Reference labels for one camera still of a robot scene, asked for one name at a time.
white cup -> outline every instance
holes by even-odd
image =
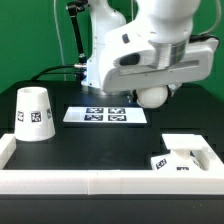
[[[17,91],[15,136],[21,141],[42,141],[55,135],[47,89],[26,87]]]

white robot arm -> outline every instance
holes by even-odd
[[[190,43],[200,0],[137,0],[136,19],[124,17],[107,0],[89,0],[93,54],[83,86],[105,93],[136,90],[138,103],[155,108],[167,86],[205,79],[211,72],[215,38]]]

black cable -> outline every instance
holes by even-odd
[[[74,4],[79,8],[84,7],[88,4],[88,0],[74,0]]]
[[[79,0],[79,1],[68,3],[67,7],[66,7],[69,12],[69,15],[71,17],[73,30],[74,30],[74,34],[75,34],[75,39],[76,39],[76,45],[77,45],[78,52],[79,52],[79,63],[81,63],[81,64],[85,64],[87,61],[87,58],[85,56],[84,49],[83,49],[82,38],[81,38],[79,24],[78,24],[78,20],[77,20],[77,13],[84,11],[85,8],[84,7],[79,8],[79,7],[77,7],[76,4],[78,4],[79,6],[80,6],[80,4],[82,6],[84,6],[87,3],[88,3],[88,1],[86,1],[86,0]]]
[[[77,75],[80,72],[47,72],[42,75]]]
[[[195,43],[195,42],[200,42],[200,41],[206,41],[210,38],[214,38],[214,39],[219,41],[218,37],[206,33],[206,34],[199,34],[199,35],[191,35],[189,42],[190,43]]]
[[[74,65],[60,65],[60,66],[47,68],[47,69],[44,69],[43,71],[41,71],[40,73],[38,73],[37,75],[35,75],[34,77],[32,77],[31,81],[37,80],[40,76],[46,74],[47,72],[55,71],[55,70],[59,70],[59,69],[65,69],[65,68],[73,68],[73,69],[75,69]]]

white container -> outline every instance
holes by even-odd
[[[26,87],[17,91],[15,136],[21,141],[42,141],[55,135],[47,89]]]

cable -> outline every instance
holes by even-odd
[[[215,30],[221,21],[221,17],[222,17],[221,3],[220,3],[220,0],[216,0],[216,21],[210,29],[208,29],[207,31],[205,31],[201,34],[211,33],[213,30]]]
[[[77,19],[77,14],[79,12],[83,12],[85,10],[85,8],[82,8],[82,7],[81,7],[81,9],[77,8],[76,3],[77,2],[69,2],[66,6],[66,9],[71,17],[71,22],[72,22],[72,26],[73,26],[73,30],[74,30],[74,34],[75,34],[75,39],[76,39],[76,45],[77,45],[77,49],[78,49],[78,53],[79,53],[79,63],[86,64],[87,58],[85,56],[85,52],[83,49],[82,38],[81,38],[81,34],[80,34],[80,29],[79,29],[79,23],[78,23],[78,19]]]
[[[79,72],[47,72],[47,73],[43,73],[42,75],[62,75],[62,74],[66,74],[66,75],[76,75]]]
[[[50,71],[55,71],[55,70],[59,70],[59,69],[65,69],[65,68],[74,68],[74,65],[60,65],[60,66],[55,66],[55,67],[51,67],[51,68],[47,68],[44,69],[43,71],[41,71],[40,73],[38,73],[37,75],[35,75],[34,77],[31,78],[32,81],[37,80],[40,76],[47,74]]]
[[[131,20],[134,20],[134,0],[131,0]]]
[[[189,42],[195,43],[195,42],[199,42],[199,41],[206,41],[210,38],[214,38],[219,41],[218,37],[205,33],[205,34],[199,34],[199,35],[191,35]]]
[[[60,33],[60,29],[59,29],[59,24],[58,24],[57,0],[54,0],[54,22],[55,22],[55,27],[56,27],[57,37],[58,37],[58,43],[59,43],[59,47],[60,47],[62,65],[65,65],[64,49],[63,49],[63,45],[62,45],[61,33]]]

